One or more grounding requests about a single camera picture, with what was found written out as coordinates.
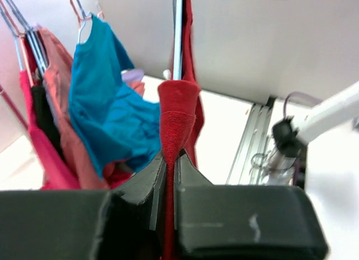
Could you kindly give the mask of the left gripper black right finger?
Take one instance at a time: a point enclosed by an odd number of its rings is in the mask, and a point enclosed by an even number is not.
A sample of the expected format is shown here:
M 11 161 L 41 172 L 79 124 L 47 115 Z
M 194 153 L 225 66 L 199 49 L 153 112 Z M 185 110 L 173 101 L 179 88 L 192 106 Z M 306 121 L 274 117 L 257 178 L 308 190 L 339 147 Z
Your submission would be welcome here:
M 324 259 L 328 244 L 294 186 L 214 185 L 182 150 L 174 165 L 178 259 Z

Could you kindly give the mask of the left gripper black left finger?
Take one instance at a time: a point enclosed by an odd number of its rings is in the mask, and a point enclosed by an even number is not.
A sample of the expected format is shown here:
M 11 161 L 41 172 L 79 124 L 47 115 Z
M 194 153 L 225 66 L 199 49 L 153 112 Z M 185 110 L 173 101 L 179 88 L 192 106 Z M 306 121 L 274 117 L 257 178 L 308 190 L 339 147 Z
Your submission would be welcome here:
M 159 259 L 162 153 L 113 190 L 1 192 L 2 259 Z

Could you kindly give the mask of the dark red t-shirt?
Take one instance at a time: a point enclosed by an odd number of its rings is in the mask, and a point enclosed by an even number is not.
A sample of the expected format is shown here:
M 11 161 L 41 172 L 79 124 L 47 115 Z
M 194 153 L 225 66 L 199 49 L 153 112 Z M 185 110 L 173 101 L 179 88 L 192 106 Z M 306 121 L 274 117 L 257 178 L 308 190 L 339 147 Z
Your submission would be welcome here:
M 167 163 L 163 259 L 174 257 L 174 164 L 182 149 L 196 164 L 195 144 L 204 124 L 200 87 L 192 56 L 192 6 L 183 1 L 183 78 L 167 80 L 158 88 L 160 98 L 160 141 Z

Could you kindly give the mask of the light blue wire hanger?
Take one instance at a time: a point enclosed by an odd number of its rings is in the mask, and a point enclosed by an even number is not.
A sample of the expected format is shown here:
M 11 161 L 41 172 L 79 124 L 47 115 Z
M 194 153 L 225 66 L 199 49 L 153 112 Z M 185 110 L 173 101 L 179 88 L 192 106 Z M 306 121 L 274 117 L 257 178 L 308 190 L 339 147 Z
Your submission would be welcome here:
M 174 45 L 173 45 L 173 71 L 172 79 L 182 79 L 182 15 L 183 0 L 173 0 L 173 23 L 174 23 Z

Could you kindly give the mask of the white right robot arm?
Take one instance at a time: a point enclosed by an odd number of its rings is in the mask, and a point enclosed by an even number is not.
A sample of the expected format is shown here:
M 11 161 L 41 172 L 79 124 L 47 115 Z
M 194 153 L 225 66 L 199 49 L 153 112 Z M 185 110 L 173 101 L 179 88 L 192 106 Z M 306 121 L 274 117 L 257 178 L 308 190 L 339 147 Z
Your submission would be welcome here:
M 358 82 L 317 104 L 304 117 L 286 117 L 273 125 L 275 151 L 285 158 L 296 158 L 318 136 L 356 117 Z

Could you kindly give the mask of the magenta pink t-shirt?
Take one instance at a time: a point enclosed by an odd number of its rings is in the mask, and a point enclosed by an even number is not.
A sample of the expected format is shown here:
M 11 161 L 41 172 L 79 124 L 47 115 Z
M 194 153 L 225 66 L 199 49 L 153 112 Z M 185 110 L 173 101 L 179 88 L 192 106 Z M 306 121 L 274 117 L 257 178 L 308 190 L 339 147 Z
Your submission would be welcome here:
M 45 132 L 38 126 L 35 113 L 35 101 L 31 93 L 29 79 L 29 62 L 25 43 L 20 39 L 21 52 L 25 62 L 25 69 L 20 71 L 20 87 L 24 96 L 29 125 L 27 131 L 31 143 L 43 168 L 43 186 L 41 190 L 71 190 L 80 189 L 78 179 L 70 171 Z

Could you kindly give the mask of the teal blue t-shirt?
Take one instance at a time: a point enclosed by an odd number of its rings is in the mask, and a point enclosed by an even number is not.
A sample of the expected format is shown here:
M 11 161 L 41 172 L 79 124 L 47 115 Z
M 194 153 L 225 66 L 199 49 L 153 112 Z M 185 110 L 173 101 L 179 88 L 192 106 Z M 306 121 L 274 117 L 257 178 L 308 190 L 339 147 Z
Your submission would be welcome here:
M 97 16 L 87 41 L 76 46 L 68 95 L 71 124 L 98 176 L 110 163 L 135 172 L 159 152 L 159 103 L 142 98 L 122 79 L 134 67 L 110 25 Z

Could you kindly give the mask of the black garment on hanger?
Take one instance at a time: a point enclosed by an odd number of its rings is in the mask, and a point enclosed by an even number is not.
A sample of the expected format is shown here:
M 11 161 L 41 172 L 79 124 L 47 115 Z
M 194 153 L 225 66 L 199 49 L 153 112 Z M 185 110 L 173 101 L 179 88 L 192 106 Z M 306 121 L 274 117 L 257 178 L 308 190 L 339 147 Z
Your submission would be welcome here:
M 33 107 L 35 110 L 37 125 L 45 133 L 60 158 L 64 161 L 65 157 L 60 145 L 60 134 L 54 124 L 54 119 L 47 102 L 44 87 L 41 85 L 32 86 L 31 95 L 33 99 Z

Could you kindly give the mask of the salmon pink t-shirt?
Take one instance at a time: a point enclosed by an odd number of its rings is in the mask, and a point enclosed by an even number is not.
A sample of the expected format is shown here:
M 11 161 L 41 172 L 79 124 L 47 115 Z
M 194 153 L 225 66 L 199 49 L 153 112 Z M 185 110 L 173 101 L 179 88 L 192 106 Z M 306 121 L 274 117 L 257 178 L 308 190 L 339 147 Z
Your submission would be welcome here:
M 60 145 L 65 161 L 78 179 L 81 188 L 116 188 L 131 178 L 130 168 L 124 163 L 121 163 L 119 167 L 111 163 L 104 169 L 105 176 L 96 173 L 83 142 L 71 125 L 68 114 L 68 94 L 73 58 L 58 38 L 48 29 L 39 28 L 38 32 L 49 60 L 49 66 L 45 70 L 43 80 L 50 96 L 49 104 L 55 111 L 60 133 Z

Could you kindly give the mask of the blue hanger on rack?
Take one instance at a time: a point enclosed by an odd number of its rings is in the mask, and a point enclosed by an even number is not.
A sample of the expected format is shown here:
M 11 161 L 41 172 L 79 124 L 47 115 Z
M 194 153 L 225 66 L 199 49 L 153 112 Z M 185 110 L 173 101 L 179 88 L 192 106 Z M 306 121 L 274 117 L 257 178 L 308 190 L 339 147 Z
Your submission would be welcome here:
M 40 40 L 40 37 L 38 35 L 38 32 L 30 26 L 30 24 L 27 22 L 27 20 L 20 12 L 19 8 L 15 5 L 13 0 L 5 1 L 10 6 L 10 9 L 15 18 L 17 18 L 18 22 L 24 28 L 25 36 L 27 37 L 27 41 L 29 42 L 31 50 L 33 51 L 36 64 L 38 65 L 38 70 L 41 76 L 43 76 L 45 70 L 48 68 L 48 57 L 45 52 L 42 41 Z

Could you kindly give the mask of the blue hanger under teal shirt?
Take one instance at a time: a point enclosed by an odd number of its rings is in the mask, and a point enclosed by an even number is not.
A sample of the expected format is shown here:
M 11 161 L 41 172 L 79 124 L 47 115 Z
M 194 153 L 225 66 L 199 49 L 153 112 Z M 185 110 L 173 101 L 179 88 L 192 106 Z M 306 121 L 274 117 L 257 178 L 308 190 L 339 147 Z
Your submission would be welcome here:
M 93 13 L 92 12 L 88 12 L 86 13 L 80 0 L 69 0 L 70 5 L 75 13 L 75 16 L 77 18 L 77 22 L 78 22 L 78 35 L 77 35 L 77 45 L 80 44 L 81 42 L 81 33 L 86 25 L 86 23 L 90 20 L 92 20 L 93 17 Z

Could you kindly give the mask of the pink hanger on rack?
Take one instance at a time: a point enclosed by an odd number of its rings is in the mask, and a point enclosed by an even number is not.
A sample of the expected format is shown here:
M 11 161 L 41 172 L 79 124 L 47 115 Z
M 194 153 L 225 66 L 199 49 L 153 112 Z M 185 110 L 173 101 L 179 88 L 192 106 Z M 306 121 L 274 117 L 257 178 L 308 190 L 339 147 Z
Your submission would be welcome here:
M 24 34 L 19 31 L 18 27 L 16 26 L 14 20 L 10 16 L 10 13 L 8 12 L 8 10 L 2 0 L 1 0 L 1 16 L 4 19 L 6 25 L 8 26 L 8 28 L 12 34 L 13 41 L 15 44 L 15 50 L 16 50 L 16 55 L 17 55 L 17 61 L 19 64 L 19 69 L 21 71 L 26 69 L 26 73 L 27 73 L 27 76 L 29 79 L 29 84 L 30 84 L 30 86 L 34 86 L 34 85 L 36 85 L 36 81 L 33 80 L 33 76 L 31 74 L 31 70 L 29 67 L 27 57 L 25 56 L 25 64 L 23 64 L 23 60 L 22 60 L 25 48 L 24 48 L 24 44 L 20 38 Z

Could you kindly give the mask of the lavender cloth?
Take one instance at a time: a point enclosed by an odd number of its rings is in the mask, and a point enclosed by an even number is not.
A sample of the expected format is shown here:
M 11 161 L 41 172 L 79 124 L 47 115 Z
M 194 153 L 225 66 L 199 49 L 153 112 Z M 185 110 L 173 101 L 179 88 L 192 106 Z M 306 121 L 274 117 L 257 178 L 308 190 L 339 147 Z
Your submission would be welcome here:
M 126 83 L 131 83 L 134 81 L 141 81 L 145 75 L 144 71 L 142 69 L 132 69 L 127 70 L 121 73 L 122 74 L 122 80 Z

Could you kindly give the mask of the aluminium table rail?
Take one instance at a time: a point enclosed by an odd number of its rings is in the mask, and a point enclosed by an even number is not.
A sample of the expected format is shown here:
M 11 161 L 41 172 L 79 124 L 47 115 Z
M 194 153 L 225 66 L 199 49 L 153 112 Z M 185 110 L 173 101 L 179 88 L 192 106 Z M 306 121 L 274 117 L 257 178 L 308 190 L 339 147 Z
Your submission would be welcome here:
M 237 148 L 227 185 L 257 184 L 263 156 L 268 146 L 268 128 L 272 108 L 254 104 L 248 115 L 241 141 Z

